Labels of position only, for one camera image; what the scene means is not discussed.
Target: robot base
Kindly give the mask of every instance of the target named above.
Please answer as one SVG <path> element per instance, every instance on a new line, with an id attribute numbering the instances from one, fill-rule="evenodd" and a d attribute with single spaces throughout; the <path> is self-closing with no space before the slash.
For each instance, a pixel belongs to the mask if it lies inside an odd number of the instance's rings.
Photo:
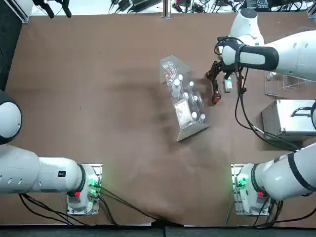
<path id="1" fill-rule="evenodd" d="M 233 178 L 233 191 L 234 191 L 234 201 L 237 215 L 250 215 L 258 216 L 262 205 L 266 201 L 266 197 L 257 197 L 257 192 L 254 190 L 251 183 L 251 169 L 253 164 L 232 164 L 232 178 Z M 243 187 L 238 187 L 238 179 L 245 178 L 245 185 Z M 269 215 L 270 200 L 265 204 L 262 209 L 260 216 Z"/>
<path id="2" fill-rule="evenodd" d="M 67 214 L 96 215 L 99 213 L 100 189 L 92 185 L 101 185 L 102 164 L 82 164 L 85 170 L 85 184 L 80 197 L 67 195 Z"/>

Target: floor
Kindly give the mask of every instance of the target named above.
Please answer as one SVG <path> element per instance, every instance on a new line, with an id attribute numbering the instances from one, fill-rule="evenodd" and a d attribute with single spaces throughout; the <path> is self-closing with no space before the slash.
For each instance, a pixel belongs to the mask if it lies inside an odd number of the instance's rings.
<path id="1" fill-rule="evenodd" d="M 0 237 L 313 237 L 315 230 L 246 230 L 246 229 L 202 229 L 166 228 L 146 230 L 0 230 Z"/>
<path id="2" fill-rule="evenodd" d="M 22 27 L 21 20 L 0 0 L 0 89 L 4 90 L 9 76 L 16 43 Z"/>

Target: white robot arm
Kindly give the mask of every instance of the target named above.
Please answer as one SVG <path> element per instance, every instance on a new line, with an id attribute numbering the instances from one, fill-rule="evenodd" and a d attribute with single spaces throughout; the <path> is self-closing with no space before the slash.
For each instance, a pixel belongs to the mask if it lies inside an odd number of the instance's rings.
<path id="1" fill-rule="evenodd" d="M 231 74 L 238 67 L 273 71 L 316 81 L 316 31 L 301 32 L 263 43 L 257 13 L 243 9 L 235 18 L 223 44 L 221 70 Z M 316 126 L 316 103 L 311 118 Z M 266 163 L 245 165 L 240 189 L 245 214 L 258 215 L 263 200 L 308 195 L 316 191 L 316 143 Z"/>
<path id="2" fill-rule="evenodd" d="M 93 167 L 68 158 L 38 157 L 35 153 L 7 145 L 22 126 L 21 110 L 0 91 L 0 194 L 66 192 L 70 214 L 97 214 L 93 196 L 100 177 Z"/>

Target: brown tablecloth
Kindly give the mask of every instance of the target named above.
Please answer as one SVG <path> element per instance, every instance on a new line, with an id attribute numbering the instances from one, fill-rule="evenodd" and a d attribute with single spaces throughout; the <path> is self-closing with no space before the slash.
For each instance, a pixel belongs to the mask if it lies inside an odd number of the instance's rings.
<path id="1" fill-rule="evenodd" d="M 232 201 L 231 163 L 268 161 L 285 153 L 237 125 L 235 89 L 216 106 L 210 104 L 210 86 L 202 77 L 215 60 L 216 38 L 230 32 L 234 17 L 32 17 L 22 28 L 6 90 L 23 113 L 13 145 L 38 156 L 102 163 L 103 186 L 151 215 L 186 225 L 224 224 Z M 266 42 L 315 26 L 304 12 L 264 13 L 258 21 Z M 175 113 L 159 83 L 159 61 L 167 55 L 191 66 L 211 121 L 210 128 L 178 143 Z M 252 121 L 273 101 L 264 95 L 263 74 L 250 71 L 248 76 L 245 107 Z M 66 208 L 64 194 L 34 196 L 58 210 Z M 106 199 L 119 223 L 152 221 Z M 309 213 L 313 199 L 286 200 L 280 218 Z M 2 195 L 0 202 L 1 224 L 54 223 L 28 212 L 17 195 Z M 81 219 L 109 223 L 103 210 Z M 316 227 L 315 220 L 286 226 Z M 230 224 L 253 221 L 232 214 Z"/>

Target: silver metal box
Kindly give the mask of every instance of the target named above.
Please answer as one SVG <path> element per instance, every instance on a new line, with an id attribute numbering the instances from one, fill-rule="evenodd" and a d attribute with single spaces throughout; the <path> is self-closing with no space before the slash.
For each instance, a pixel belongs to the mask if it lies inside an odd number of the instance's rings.
<path id="1" fill-rule="evenodd" d="M 304 141 L 316 136 L 310 107 L 315 100 L 276 100 L 262 112 L 266 132 L 292 141 Z"/>

